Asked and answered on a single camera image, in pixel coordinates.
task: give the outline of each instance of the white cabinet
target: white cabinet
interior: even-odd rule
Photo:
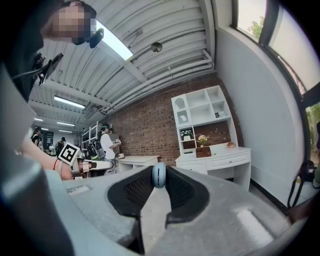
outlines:
[[[171,99],[175,126],[177,128],[190,126],[192,124],[191,115],[185,95],[180,95]]]
[[[229,155],[206,160],[206,168],[208,170],[227,168],[250,162],[250,152]]]
[[[176,166],[182,169],[195,171],[202,174],[208,174],[207,167],[206,167],[207,166],[206,160],[181,161],[181,162],[177,162]]]
[[[212,175],[233,182],[249,190],[251,150],[239,147],[235,124],[227,100],[219,85],[182,94],[171,99],[180,148],[176,166],[182,169]],[[227,143],[211,145],[211,156],[196,158],[197,143],[194,127],[226,121],[234,148]],[[182,132],[191,131],[191,140],[185,141]]]
[[[220,144],[211,150],[216,155],[197,158],[195,153],[181,155],[175,160],[176,167],[220,179],[233,178],[233,182],[249,190],[251,177],[251,150],[245,147],[227,148]]]

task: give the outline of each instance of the brick wall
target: brick wall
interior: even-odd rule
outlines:
[[[194,127],[193,129],[196,140],[200,135],[208,137],[206,143],[203,144],[204,146],[217,145],[231,141],[227,121],[201,125]]]
[[[113,132],[119,134],[122,140],[120,152],[125,156],[160,155],[159,161],[175,166],[180,151],[171,98],[217,85],[220,85],[230,107],[238,144],[243,146],[238,116],[217,73],[179,82],[159,90],[108,116],[102,123],[112,124]],[[226,129],[223,122],[213,125],[215,126],[209,135],[212,136],[213,143],[228,142],[230,140],[228,126]]]

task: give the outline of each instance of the floor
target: floor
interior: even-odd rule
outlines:
[[[250,184],[249,192],[282,214],[282,212],[252,184]],[[165,189],[154,188],[141,210],[142,239],[146,253],[165,233],[165,221],[167,213],[169,212],[171,212],[171,205],[167,191]]]
[[[254,185],[250,184],[249,192],[254,194],[256,197],[260,198],[262,201],[270,205],[272,208],[276,209],[279,213],[283,214],[273,202],[271,202],[260,190],[258,190]]]

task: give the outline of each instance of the gray surface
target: gray surface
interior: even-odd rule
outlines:
[[[64,181],[65,188],[87,186],[90,190],[72,196],[85,218],[115,242],[129,241],[135,221],[118,215],[106,200],[109,187],[145,167],[108,176]],[[287,219],[256,196],[240,186],[223,180],[177,168],[201,182],[210,193],[210,202],[192,222],[171,224],[165,229],[170,212],[167,191],[154,189],[141,211],[141,227],[146,255],[246,255],[261,246],[237,218],[241,209],[250,210],[260,223],[276,238],[290,226]]]
[[[238,185],[211,176],[176,168],[206,186],[210,202],[192,222],[171,224],[148,255],[246,255],[260,247],[237,219],[240,209],[249,209],[273,237],[290,226],[275,209],[245,192]]]
[[[103,234],[115,242],[131,241],[136,220],[118,214],[107,198],[109,187],[131,176],[144,167],[106,176],[63,181],[67,190],[86,186],[89,190],[73,194],[73,202],[82,214]]]
[[[114,243],[114,241],[107,238],[85,218],[71,200],[56,171],[46,170],[45,174],[53,203],[71,239],[75,255],[137,255],[125,249],[123,246]]]

